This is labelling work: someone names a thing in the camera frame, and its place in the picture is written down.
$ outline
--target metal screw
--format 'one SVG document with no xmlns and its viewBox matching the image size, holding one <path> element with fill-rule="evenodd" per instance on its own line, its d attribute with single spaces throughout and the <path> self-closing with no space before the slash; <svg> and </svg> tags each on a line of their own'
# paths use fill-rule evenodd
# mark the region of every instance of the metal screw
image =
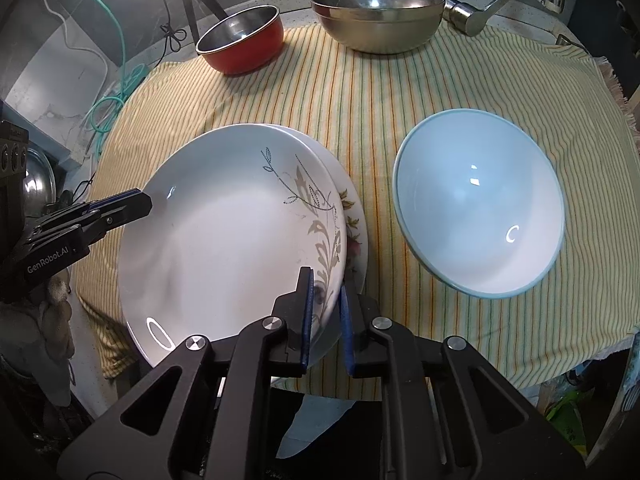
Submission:
<svg viewBox="0 0 640 480">
<path fill-rule="evenodd" d="M 378 316 L 374 319 L 371 324 L 373 328 L 377 328 L 378 330 L 386 330 L 387 328 L 391 328 L 393 322 L 388 317 Z"/>
<path fill-rule="evenodd" d="M 466 348 L 466 341 L 460 336 L 453 336 L 447 339 L 447 346 L 452 350 L 464 350 Z"/>
<path fill-rule="evenodd" d="M 189 350 L 201 350 L 207 344 L 207 340 L 201 335 L 192 335 L 184 343 Z"/>
<path fill-rule="evenodd" d="M 282 326 L 282 320 L 275 316 L 265 317 L 262 320 L 262 326 L 267 330 L 277 330 Z"/>
</svg>

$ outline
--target red bowl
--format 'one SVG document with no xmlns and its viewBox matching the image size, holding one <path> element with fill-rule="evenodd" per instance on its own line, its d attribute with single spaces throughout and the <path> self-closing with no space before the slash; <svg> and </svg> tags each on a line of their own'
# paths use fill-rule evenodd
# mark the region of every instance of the red bowl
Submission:
<svg viewBox="0 0 640 480">
<path fill-rule="evenodd" d="M 279 53 L 283 39 L 280 9 L 270 5 L 251 7 L 211 27 L 200 38 L 196 52 L 219 72 L 242 74 Z"/>
</svg>

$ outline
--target faucet handle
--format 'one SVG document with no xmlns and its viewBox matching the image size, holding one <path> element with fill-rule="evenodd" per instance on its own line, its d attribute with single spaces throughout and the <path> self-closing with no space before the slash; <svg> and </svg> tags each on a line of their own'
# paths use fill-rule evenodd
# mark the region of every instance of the faucet handle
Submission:
<svg viewBox="0 0 640 480">
<path fill-rule="evenodd" d="M 457 0 L 446 0 L 444 19 L 453 23 L 457 30 L 468 36 L 476 36 L 487 20 L 500 10 L 509 0 L 493 0 L 484 9 Z"/>
</svg>

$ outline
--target striped cloth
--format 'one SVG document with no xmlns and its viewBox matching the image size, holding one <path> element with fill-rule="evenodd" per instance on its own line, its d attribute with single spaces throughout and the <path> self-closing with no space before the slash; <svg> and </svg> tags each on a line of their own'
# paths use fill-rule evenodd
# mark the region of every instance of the striped cloth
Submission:
<svg viewBox="0 0 640 480">
<path fill-rule="evenodd" d="M 394 216 L 391 175 L 402 139 L 423 118 L 456 107 L 518 124 L 548 155 L 564 191 L 558 260 L 540 284 L 510 300 L 478 300 L 434 279 Z M 283 124 L 327 146 L 364 205 L 366 294 L 420 336 L 464 336 L 517 387 L 569 370 L 640 321 L 640 163 L 623 114 L 593 59 L 578 48 L 491 27 L 468 38 L 443 23 L 421 48 L 373 56 L 310 25 L 288 30 L 280 56 L 245 76 L 223 76 L 202 58 L 165 63 L 121 112 L 91 199 L 142 188 L 188 140 L 242 122 Z M 108 233 L 74 269 L 108 378 L 134 359 L 116 290 L 121 234 Z M 338 345 L 305 378 L 283 387 L 379 398 L 375 380 L 347 377 L 340 352 Z"/>
</svg>

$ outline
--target glove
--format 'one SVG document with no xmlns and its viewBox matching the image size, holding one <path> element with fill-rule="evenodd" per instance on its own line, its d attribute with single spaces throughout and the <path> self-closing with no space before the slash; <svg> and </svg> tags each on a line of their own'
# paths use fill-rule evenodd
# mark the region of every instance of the glove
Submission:
<svg viewBox="0 0 640 480">
<path fill-rule="evenodd" d="M 68 359 L 74 354 L 69 327 L 68 270 L 44 283 L 38 294 L 12 304 L 0 303 L 0 354 L 21 374 L 33 376 L 53 404 L 71 402 Z"/>
</svg>

